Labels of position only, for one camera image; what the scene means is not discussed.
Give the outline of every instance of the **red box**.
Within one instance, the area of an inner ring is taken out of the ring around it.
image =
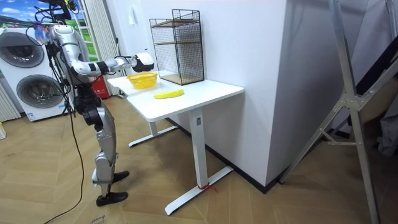
[[[93,83],[94,92],[99,96],[101,99],[109,98],[108,89],[105,85],[104,77],[99,77],[97,81]]]

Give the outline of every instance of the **black baseboard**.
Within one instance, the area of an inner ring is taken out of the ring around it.
[[[191,137],[191,133],[189,131],[187,131],[185,128],[181,127],[175,121],[173,121],[170,118],[166,118],[166,120],[168,122],[172,123],[173,125],[177,126],[187,136]],[[223,157],[220,153],[216,152],[214,149],[212,149],[207,144],[206,144],[206,150],[208,152],[212,153],[215,157],[217,157],[217,159],[219,159],[222,162],[224,162],[227,166],[232,167],[237,174],[239,174],[241,177],[243,177],[245,180],[247,180],[251,185],[253,185],[255,188],[257,188],[263,194],[267,193],[277,183],[277,179],[279,179],[277,177],[274,180],[272,180],[269,184],[267,184],[266,186],[263,186],[258,181],[254,180],[249,174],[245,173],[245,171],[241,170],[239,167],[237,167],[231,161],[227,160],[225,157]]]

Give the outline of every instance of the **washing machine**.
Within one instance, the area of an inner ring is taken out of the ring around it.
[[[30,121],[62,114],[60,86],[34,29],[7,28],[0,34],[0,70]]]

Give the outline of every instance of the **banana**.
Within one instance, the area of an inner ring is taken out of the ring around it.
[[[181,96],[182,94],[184,94],[183,90],[174,90],[174,91],[156,93],[154,97],[157,99],[166,99],[166,98],[178,97]]]

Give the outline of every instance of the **wire rack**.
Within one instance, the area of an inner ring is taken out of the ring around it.
[[[173,9],[173,19],[150,19],[159,77],[179,85],[203,81],[200,13]]]

